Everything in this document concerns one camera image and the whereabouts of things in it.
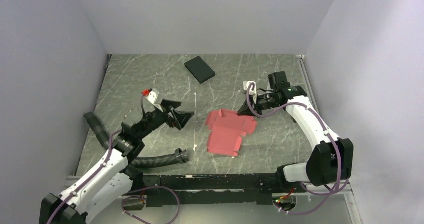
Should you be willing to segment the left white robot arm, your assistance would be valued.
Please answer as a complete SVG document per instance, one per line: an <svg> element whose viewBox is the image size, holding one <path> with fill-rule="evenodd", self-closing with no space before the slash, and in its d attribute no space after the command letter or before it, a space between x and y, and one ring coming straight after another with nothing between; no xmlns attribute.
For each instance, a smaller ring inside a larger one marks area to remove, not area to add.
<svg viewBox="0 0 424 224"><path fill-rule="evenodd" d="M145 147L143 139L167 124L182 129L194 115L192 111L178 111L179 101L164 99L154 111L143 112L140 121L109 135L94 112L84 118L106 152L79 180L59 195L49 193L40 208L41 224L89 224L94 217L118 196L127 192L139 193L144 187L143 172L136 164Z"/></svg>

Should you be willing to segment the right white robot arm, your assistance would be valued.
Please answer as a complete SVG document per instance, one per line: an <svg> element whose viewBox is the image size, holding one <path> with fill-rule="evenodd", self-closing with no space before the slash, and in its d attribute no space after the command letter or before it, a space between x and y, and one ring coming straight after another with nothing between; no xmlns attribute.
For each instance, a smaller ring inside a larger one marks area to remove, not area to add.
<svg viewBox="0 0 424 224"><path fill-rule="evenodd" d="M342 180L352 175L354 145L349 138L341 138L314 109L301 86L293 86L284 71L268 75L269 88L259 95L254 81L244 81L246 98L238 110L239 116L268 117L283 109L300 126L312 149L307 161L278 167L275 184L287 192L308 182L315 186L334 183L335 191Z"/></svg>

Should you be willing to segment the red paper box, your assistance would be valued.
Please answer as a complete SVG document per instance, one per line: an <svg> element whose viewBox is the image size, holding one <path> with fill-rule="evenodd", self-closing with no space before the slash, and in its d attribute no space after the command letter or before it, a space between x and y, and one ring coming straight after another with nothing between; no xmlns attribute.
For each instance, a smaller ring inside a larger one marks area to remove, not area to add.
<svg viewBox="0 0 424 224"><path fill-rule="evenodd" d="M243 137L254 132L257 122L252 116L239 116L235 111L220 109L209 112L205 125L210 130L207 152L236 157Z"/></svg>

